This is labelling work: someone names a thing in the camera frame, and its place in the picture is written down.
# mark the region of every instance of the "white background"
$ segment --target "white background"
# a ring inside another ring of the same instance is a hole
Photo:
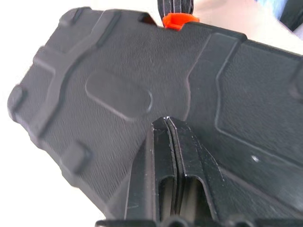
[[[205,3],[198,6],[199,11],[196,12],[203,22],[244,32],[250,39],[303,53],[302,42],[273,17],[261,12],[259,7],[249,6],[244,10],[248,4],[255,4],[253,0],[199,1]],[[217,7],[222,2],[232,10]],[[147,11],[160,23],[156,0],[1,1],[1,227],[93,227],[98,219],[104,218],[79,189],[65,181],[59,167],[47,153],[36,148],[27,132],[9,118],[6,106],[12,88],[21,81],[32,64],[34,54],[55,30],[61,15],[82,6]]]

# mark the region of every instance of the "orange plastic tab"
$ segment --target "orange plastic tab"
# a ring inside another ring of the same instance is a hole
[[[181,30],[185,23],[191,21],[199,22],[200,20],[187,13],[169,13],[167,16],[163,17],[162,20],[165,28],[172,28],[178,31]]]

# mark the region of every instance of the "black plastic case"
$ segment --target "black plastic case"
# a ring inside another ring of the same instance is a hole
[[[188,135],[183,174],[203,184],[213,219],[302,218],[302,66],[301,56],[214,26],[177,32],[146,13],[73,9],[8,110],[107,218],[160,219],[156,166],[174,176],[171,138]],[[166,148],[156,148],[156,129],[172,134]]]

